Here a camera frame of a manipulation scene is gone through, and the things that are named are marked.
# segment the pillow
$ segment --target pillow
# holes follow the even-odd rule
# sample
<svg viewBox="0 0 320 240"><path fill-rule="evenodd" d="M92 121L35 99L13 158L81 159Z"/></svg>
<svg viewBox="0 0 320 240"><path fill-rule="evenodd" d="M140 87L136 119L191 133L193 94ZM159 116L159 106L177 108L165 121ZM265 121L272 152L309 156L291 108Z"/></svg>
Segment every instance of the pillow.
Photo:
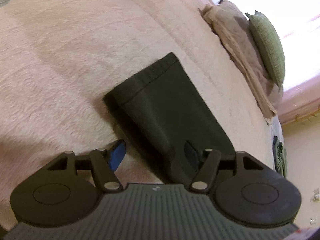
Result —
<svg viewBox="0 0 320 240"><path fill-rule="evenodd" d="M202 13L203 18L212 25L220 37L237 68L245 76L263 116L270 119L277 115L276 110L283 91L273 82L263 65L247 18L227 0L222 1L220 5L207 5Z"/></svg>
<svg viewBox="0 0 320 240"><path fill-rule="evenodd" d="M285 73L284 53L279 36L268 20L260 12L254 15L246 13L250 21L250 31L257 44L263 63L267 68L272 80L282 87Z"/></svg>

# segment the bedspread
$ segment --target bedspread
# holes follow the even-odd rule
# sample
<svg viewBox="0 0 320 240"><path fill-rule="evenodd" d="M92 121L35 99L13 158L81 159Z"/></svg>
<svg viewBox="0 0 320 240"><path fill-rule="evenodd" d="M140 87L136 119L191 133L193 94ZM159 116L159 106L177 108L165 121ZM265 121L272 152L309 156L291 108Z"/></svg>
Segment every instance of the bedspread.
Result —
<svg viewBox="0 0 320 240"><path fill-rule="evenodd" d="M102 98L174 52L236 150L272 167L272 140L249 86L199 9L210 0L0 0L0 224L13 188L66 150L124 134ZM160 182L128 143L123 184Z"/></svg>

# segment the cream wall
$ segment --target cream wall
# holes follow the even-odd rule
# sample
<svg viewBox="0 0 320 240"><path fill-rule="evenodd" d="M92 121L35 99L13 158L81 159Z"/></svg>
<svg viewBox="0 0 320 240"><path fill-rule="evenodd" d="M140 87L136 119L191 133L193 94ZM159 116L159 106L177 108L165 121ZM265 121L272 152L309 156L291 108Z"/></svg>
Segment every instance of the cream wall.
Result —
<svg viewBox="0 0 320 240"><path fill-rule="evenodd" d="M320 202L311 201L313 190L320 188L320 114L309 120L283 127L287 149L288 180L300 190L302 204L295 223L310 227L311 218L320 227Z"/></svg>

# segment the sheer curtain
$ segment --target sheer curtain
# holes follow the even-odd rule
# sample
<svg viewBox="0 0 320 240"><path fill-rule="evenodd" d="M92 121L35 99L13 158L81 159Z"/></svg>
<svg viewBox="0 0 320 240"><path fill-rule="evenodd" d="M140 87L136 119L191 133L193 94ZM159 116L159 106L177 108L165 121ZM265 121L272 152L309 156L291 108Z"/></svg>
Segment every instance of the sheer curtain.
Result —
<svg viewBox="0 0 320 240"><path fill-rule="evenodd" d="M292 92L301 84L320 77L320 0L230 0L243 13L254 14L260 11L274 25L284 49L286 75L284 91ZM315 101L320 98L320 91L313 95ZM293 108L305 106L304 98Z"/></svg>

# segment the green pillow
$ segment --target green pillow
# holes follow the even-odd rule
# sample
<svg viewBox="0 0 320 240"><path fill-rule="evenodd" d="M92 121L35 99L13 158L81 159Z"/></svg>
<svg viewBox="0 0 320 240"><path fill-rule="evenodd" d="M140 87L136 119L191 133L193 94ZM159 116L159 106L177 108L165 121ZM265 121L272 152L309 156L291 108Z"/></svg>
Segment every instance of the green pillow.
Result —
<svg viewBox="0 0 320 240"><path fill-rule="evenodd" d="M260 51L263 63L272 80L282 87L285 73L284 53L279 36L268 20L260 12L254 15L246 13L249 18L250 31Z"/></svg>

